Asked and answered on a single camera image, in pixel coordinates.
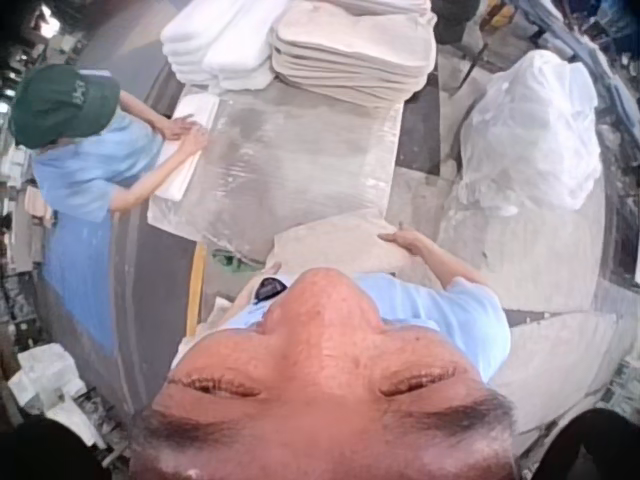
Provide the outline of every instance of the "beige folded cloth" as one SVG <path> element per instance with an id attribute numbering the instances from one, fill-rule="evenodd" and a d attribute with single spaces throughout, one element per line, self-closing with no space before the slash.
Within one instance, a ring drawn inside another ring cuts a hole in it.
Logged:
<path id="1" fill-rule="evenodd" d="M 36 187 L 29 185 L 24 197 L 24 209 L 34 217 L 42 218 L 48 224 L 53 218 L 53 210 L 44 201 L 42 193 Z"/>
<path id="2" fill-rule="evenodd" d="M 326 3 L 294 3 L 276 26 L 272 65 L 288 84 L 351 103 L 407 100 L 433 70 L 435 16 L 355 17 Z"/>
<path id="3" fill-rule="evenodd" d="M 276 28 L 285 43 L 365 61 L 427 67 L 435 58 L 435 15 L 355 17 L 327 3 L 297 2 Z"/>
<path id="4" fill-rule="evenodd" d="M 326 0 L 352 15 L 425 14 L 431 11 L 430 0 Z"/>
<path id="5" fill-rule="evenodd" d="M 379 233 L 394 232 L 375 209 L 359 210 L 292 228 L 276 235 L 267 265 L 281 262 L 283 275 L 328 267 L 348 275 L 395 273 L 410 261 L 397 245 Z"/>

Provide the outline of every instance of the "eyebrow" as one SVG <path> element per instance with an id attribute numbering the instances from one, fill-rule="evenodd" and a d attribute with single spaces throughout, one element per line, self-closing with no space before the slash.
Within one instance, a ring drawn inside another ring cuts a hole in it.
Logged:
<path id="1" fill-rule="evenodd" d="M 391 411 L 386 420 L 396 428 L 415 432 L 435 430 L 447 437 L 457 437 L 481 429 L 493 430 L 503 426 L 513 429 L 513 407 L 498 392 L 466 405 L 456 405 L 438 412 Z"/>
<path id="2" fill-rule="evenodd" d="M 229 445 L 235 441 L 240 430 L 240 424 L 236 421 L 200 423 L 152 408 L 136 415 L 133 425 L 134 443 L 162 444 L 178 449 Z"/>

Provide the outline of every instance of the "green cap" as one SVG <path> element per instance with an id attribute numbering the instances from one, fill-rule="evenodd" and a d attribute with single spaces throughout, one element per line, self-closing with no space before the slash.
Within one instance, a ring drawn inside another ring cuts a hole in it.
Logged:
<path id="1" fill-rule="evenodd" d="M 9 129 L 16 143 L 43 148 L 61 138 L 86 138 L 115 115 L 120 85 L 108 76 L 83 75 L 70 65 L 29 72 L 16 92 Z"/>

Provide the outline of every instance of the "closed eye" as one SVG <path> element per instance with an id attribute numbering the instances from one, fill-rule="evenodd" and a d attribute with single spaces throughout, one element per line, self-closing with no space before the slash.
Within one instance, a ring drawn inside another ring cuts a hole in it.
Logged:
<path id="1" fill-rule="evenodd" d="M 185 379 L 172 377 L 169 378 L 167 383 L 169 385 L 179 385 L 181 387 L 216 397 L 252 398 L 257 397 L 262 393 L 257 388 L 225 377 L 190 377 Z"/>
<path id="2" fill-rule="evenodd" d="M 429 372 L 419 375 L 412 375 L 404 377 L 398 381 L 391 382 L 390 384 L 380 388 L 380 394 L 384 397 L 397 397 L 407 393 L 421 390 L 436 383 L 449 380 L 456 374 L 455 368 L 441 369 L 435 372 Z"/>

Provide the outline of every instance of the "grey fabric stack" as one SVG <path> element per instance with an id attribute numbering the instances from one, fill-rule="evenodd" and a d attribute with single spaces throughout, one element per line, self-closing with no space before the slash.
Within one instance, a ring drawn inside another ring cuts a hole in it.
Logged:
<path id="1" fill-rule="evenodd" d="M 274 70 L 293 86 L 383 107 L 407 100 L 436 61 L 435 16 L 356 17 L 328 3 L 291 5 L 274 29 Z"/>
<path id="2" fill-rule="evenodd" d="M 417 13 L 425 15 L 431 11 L 430 0 L 326 0 L 344 8 L 353 15 L 392 15 L 395 13 Z"/>

